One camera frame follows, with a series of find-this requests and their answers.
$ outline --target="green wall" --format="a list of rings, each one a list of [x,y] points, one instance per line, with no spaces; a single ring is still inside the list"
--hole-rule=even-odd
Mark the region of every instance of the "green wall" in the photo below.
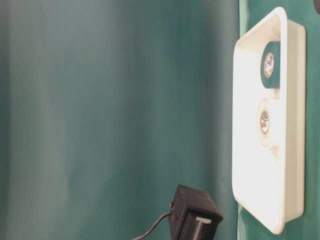
[[[305,208],[302,217],[288,222],[274,235],[243,207],[238,209],[238,240],[320,239],[320,15],[312,0],[240,0],[240,34],[243,35],[275,7],[283,7],[289,19],[306,29],[306,145]]]

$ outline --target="white container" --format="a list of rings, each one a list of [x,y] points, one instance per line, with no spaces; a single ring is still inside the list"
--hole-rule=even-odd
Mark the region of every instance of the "white container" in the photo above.
[[[280,41],[280,88],[261,83],[266,44]],[[278,145],[257,134],[262,99],[276,99]],[[232,190],[236,201],[272,233],[304,212],[306,30],[275,8],[241,37],[233,55]]]

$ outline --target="teal backdrop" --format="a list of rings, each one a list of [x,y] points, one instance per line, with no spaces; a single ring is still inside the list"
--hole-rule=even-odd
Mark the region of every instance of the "teal backdrop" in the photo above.
[[[306,29],[306,137],[305,208],[302,217],[288,222],[274,235],[243,207],[238,209],[238,240],[320,239],[320,15],[312,0],[240,0],[240,35],[251,29],[274,8],[281,6],[289,19]]]
[[[0,1],[0,239],[132,239],[177,184],[236,239],[238,37],[237,0]]]

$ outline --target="green curtain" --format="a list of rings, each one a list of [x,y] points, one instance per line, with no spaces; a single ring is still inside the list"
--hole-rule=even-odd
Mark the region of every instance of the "green curtain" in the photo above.
[[[131,239],[231,189],[236,0],[0,2],[0,238]],[[170,239],[162,222],[150,239]]]

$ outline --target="white roll of tape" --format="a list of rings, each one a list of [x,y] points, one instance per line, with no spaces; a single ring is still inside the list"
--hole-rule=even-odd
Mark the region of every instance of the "white roll of tape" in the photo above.
[[[265,147],[278,147],[280,142],[280,100],[264,98],[257,111],[257,134]]]

